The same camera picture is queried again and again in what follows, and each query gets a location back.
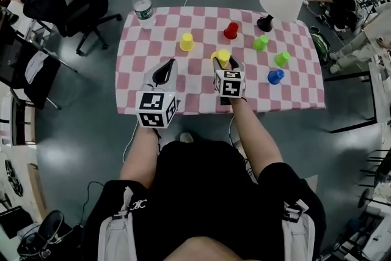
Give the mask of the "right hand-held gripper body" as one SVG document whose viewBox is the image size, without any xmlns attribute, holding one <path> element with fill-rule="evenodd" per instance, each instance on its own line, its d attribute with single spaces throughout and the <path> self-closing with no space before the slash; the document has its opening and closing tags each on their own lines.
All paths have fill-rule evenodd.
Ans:
<svg viewBox="0 0 391 261">
<path fill-rule="evenodd" d="M 228 106 L 234 98 L 244 98 L 244 71 L 216 70 L 214 86 L 220 98 L 220 105 Z"/>
</svg>

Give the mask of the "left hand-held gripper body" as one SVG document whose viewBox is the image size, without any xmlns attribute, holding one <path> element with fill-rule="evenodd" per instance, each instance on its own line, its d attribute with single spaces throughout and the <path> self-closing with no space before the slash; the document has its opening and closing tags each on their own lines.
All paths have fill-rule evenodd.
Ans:
<svg viewBox="0 0 391 261">
<path fill-rule="evenodd" d="M 142 90 L 136 93 L 138 122 L 144 128 L 167 128 L 178 110 L 176 87 Z"/>
</svg>

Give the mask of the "yellow paper cup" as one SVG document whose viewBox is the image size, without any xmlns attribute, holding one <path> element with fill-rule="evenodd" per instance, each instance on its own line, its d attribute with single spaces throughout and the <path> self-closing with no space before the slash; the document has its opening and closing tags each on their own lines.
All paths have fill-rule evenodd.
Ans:
<svg viewBox="0 0 391 261">
<path fill-rule="evenodd" d="M 221 64 L 221 66 L 223 67 L 223 69 L 225 69 L 229 65 L 230 56 L 231 55 L 230 55 L 230 52 L 228 50 L 220 49 L 220 50 L 215 51 L 211 55 L 211 61 L 213 63 L 213 57 L 217 57 L 219 59 L 219 62 Z"/>
<path fill-rule="evenodd" d="M 194 39 L 191 33 L 185 33 L 182 35 L 180 41 L 180 48 L 186 52 L 189 52 L 194 49 Z"/>
</svg>

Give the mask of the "green paper cup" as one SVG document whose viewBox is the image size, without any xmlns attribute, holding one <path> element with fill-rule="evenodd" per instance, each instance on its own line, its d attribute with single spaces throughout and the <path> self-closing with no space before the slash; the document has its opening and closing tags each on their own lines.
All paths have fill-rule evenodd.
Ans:
<svg viewBox="0 0 391 261">
<path fill-rule="evenodd" d="M 264 51 L 268 45 L 269 38 L 267 35 L 261 35 L 253 41 L 253 48 L 256 51 Z"/>
<path fill-rule="evenodd" d="M 274 62 L 278 67 L 284 67 L 290 60 L 291 56 L 289 52 L 282 52 L 274 56 Z"/>
</svg>

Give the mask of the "red paper cup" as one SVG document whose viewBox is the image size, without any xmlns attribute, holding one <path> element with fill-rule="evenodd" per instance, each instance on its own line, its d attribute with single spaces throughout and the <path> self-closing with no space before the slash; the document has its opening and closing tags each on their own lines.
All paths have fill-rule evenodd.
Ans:
<svg viewBox="0 0 391 261">
<path fill-rule="evenodd" d="M 238 29 L 239 25 L 235 22 L 229 23 L 229 25 L 224 29 L 223 34 L 224 36 L 229 39 L 233 40 L 237 38 L 238 35 Z"/>
</svg>

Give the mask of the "blue paper cup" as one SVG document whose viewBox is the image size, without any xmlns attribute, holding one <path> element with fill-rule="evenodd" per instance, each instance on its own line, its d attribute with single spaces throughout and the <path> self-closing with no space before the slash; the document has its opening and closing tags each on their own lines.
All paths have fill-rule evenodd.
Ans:
<svg viewBox="0 0 391 261">
<path fill-rule="evenodd" d="M 281 69 L 273 70 L 268 73 L 267 79 L 270 84 L 276 85 L 285 77 L 284 71 Z"/>
</svg>

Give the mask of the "person's left forearm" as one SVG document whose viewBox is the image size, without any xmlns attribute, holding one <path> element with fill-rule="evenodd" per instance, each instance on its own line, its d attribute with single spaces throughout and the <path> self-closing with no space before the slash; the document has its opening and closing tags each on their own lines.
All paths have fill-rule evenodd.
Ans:
<svg viewBox="0 0 391 261">
<path fill-rule="evenodd" d="M 152 128 L 138 128 L 120 172 L 121 180 L 152 187 L 159 153 L 159 137 Z"/>
</svg>

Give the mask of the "person's right forearm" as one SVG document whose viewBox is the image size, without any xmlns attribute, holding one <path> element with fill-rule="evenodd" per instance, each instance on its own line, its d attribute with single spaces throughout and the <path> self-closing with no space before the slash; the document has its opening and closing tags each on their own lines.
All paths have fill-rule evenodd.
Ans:
<svg viewBox="0 0 391 261">
<path fill-rule="evenodd" d="M 248 102 L 243 98 L 230 99 L 234 120 L 244 152 L 249 160 L 254 177 L 273 163 L 283 163 L 279 148 L 272 136 L 263 127 Z"/>
</svg>

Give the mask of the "pink white checkered tablecloth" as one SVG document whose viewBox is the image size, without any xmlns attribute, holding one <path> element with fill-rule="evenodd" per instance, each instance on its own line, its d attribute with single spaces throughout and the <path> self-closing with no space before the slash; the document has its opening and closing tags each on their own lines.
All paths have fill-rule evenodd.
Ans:
<svg viewBox="0 0 391 261">
<path fill-rule="evenodd" d="M 268 33 L 264 51 L 256 51 L 253 41 L 261 35 L 257 27 L 260 12 L 217 7 L 160 7 L 155 9 L 156 23 L 143 29 L 137 16 L 128 15 L 117 53 L 115 94 L 117 110 L 133 114 L 136 92 L 144 74 L 161 62 L 178 63 L 178 112 L 184 115 L 223 114 L 229 106 L 220 105 L 214 89 L 211 55 L 228 50 L 245 67 L 245 98 L 255 112 L 325 108 L 321 66 L 308 27 L 302 21 L 275 20 Z M 223 31 L 229 23 L 239 25 L 236 39 L 227 39 Z M 182 35 L 191 33 L 194 49 L 180 48 Z M 278 67 L 274 56 L 289 52 L 291 58 Z M 270 71 L 281 69 L 285 77 L 270 84 Z"/>
</svg>

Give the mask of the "clear plastic water bottle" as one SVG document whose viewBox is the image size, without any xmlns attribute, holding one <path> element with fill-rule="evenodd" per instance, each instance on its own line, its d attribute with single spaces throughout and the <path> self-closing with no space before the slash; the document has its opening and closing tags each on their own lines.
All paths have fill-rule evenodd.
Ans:
<svg viewBox="0 0 391 261">
<path fill-rule="evenodd" d="M 155 25 L 152 0 L 131 0 L 131 2 L 141 27 L 151 29 Z"/>
</svg>

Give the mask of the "dark green black device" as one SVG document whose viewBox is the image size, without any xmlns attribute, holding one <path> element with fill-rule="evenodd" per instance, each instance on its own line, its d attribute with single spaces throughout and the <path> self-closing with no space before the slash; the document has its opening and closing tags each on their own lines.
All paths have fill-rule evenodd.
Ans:
<svg viewBox="0 0 391 261">
<path fill-rule="evenodd" d="M 320 65 L 322 67 L 327 67 L 329 63 L 328 55 L 331 48 L 329 42 L 317 27 L 309 27 L 309 32 L 318 55 Z"/>
</svg>

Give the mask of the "black office chair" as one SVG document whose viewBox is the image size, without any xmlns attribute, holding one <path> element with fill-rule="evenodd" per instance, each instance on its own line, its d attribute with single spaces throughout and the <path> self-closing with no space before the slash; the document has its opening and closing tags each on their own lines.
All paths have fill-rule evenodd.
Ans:
<svg viewBox="0 0 391 261">
<path fill-rule="evenodd" d="M 110 20 L 121 21 L 121 14 L 107 16 L 108 0 L 20 0 L 26 17 L 55 25 L 63 37 L 72 37 L 82 33 L 83 38 L 76 48 L 76 54 L 82 55 L 82 45 L 90 33 L 95 33 L 106 50 L 108 44 L 100 34 L 98 26 Z"/>
</svg>

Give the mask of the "black mesh chair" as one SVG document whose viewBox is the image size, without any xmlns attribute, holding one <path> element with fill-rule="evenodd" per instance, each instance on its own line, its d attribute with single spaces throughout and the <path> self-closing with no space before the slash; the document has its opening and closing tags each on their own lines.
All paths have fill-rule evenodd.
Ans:
<svg viewBox="0 0 391 261">
<path fill-rule="evenodd" d="M 43 56 L 42 67 L 29 82 L 26 78 L 27 66 L 34 57 Z M 23 90 L 25 96 L 38 108 L 43 109 L 50 102 L 56 109 L 58 105 L 49 95 L 60 66 L 67 66 L 53 53 L 37 43 L 28 42 L 15 33 L 0 35 L 0 82 L 12 90 Z"/>
</svg>

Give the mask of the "person's black shirt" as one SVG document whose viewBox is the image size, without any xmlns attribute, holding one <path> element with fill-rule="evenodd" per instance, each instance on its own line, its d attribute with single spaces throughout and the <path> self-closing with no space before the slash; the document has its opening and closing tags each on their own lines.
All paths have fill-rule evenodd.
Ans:
<svg viewBox="0 0 391 261">
<path fill-rule="evenodd" d="M 111 180 L 85 226 L 82 261 L 98 260 L 101 223 L 133 192 L 130 212 L 138 261 L 163 261 L 186 240 L 209 237 L 242 259 L 283 261 L 283 207 L 303 200 L 315 223 L 314 253 L 326 231 L 326 215 L 307 182 L 286 163 L 263 169 L 257 182 L 237 149 L 226 142 L 165 145 L 151 188 L 132 180 Z"/>
</svg>

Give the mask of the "white cloth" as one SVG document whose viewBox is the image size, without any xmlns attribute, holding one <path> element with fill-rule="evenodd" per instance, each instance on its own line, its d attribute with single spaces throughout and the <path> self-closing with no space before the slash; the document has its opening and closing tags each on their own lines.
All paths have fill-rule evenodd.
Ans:
<svg viewBox="0 0 391 261">
<path fill-rule="evenodd" d="M 32 84 L 37 73 L 42 69 L 43 63 L 47 57 L 48 55 L 42 51 L 38 51 L 32 56 L 24 73 L 28 84 Z"/>
</svg>

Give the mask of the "wooden open shelf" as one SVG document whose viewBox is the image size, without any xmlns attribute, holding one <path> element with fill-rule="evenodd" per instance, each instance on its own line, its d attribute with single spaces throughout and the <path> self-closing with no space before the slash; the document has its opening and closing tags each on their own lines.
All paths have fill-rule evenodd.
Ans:
<svg viewBox="0 0 391 261">
<path fill-rule="evenodd" d="M 10 107 L 11 146 L 35 145 L 35 106 L 20 99 L 13 89 Z"/>
</svg>

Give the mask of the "brown cardboard sheet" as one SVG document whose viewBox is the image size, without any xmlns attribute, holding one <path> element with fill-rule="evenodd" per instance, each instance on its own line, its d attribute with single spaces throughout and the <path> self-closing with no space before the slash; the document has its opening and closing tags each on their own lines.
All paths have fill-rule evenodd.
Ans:
<svg viewBox="0 0 391 261">
<path fill-rule="evenodd" d="M 27 165 L 27 172 L 31 183 L 32 193 L 37 204 L 40 219 L 44 220 L 48 215 L 45 196 L 42 190 L 38 166 L 33 163 Z"/>
</svg>

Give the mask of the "black wheel rim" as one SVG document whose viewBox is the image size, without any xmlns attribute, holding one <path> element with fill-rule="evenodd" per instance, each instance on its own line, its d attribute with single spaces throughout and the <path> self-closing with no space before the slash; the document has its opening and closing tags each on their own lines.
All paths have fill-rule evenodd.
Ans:
<svg viewBox="0 0 391 261">
<path fill-rule="evenodd" d="M 23 187 L 21 185 L 21 182 L 18 179 L 18 176 L 16 175 L 16 172 L 10 162 L 10 160 L 5 160 L 5 169 L 7 173 L 7 179 L 15 192 L 15 194 L 19 197 L 23 196 Z"/>
</svg>

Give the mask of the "black helmet device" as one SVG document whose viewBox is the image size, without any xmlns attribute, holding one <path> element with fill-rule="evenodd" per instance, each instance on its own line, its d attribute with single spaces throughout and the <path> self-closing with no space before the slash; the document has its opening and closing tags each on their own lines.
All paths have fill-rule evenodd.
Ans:
<svg viewBox="0 0 391 261">
<path fill-rule="evenodd" d="M 28 230 L 17 248 L 20 261 L 42 261 L 51 255 L 51 250 L 60 240 L 60 228 L 64 215 L 59 210 L 50 212 L 42 223 Z"/>
</svg>

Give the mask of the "white desk black frame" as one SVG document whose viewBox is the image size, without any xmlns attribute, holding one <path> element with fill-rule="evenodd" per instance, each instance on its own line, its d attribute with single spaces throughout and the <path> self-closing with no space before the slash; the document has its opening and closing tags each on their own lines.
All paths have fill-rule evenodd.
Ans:
<svg viewBox="0 0 391 261">
<path fill-rule="evenodd" d="M 388 101 L 387 94 L 384 90 L 384 86 L 382 83 L 382 68 L 376 62 L 373 61 L 368 63 L 368 68 L 369 70 L 367 71 L 356 72 L 346 75 L 338 75 L 324 79 L 324 82 L 331 82 L 367 76 L 368 79 L 366 80 L 366 82 L 369 82 L 371 87 L 373 117 L 367 119 L 365 122 L 362 123 L 332 130 L 330 131 L 331 134 L 356 130 L 370 125 L 375 125 L 379 122 L 387 124 L 391 120 L 391 102 Z"/>
</svg>

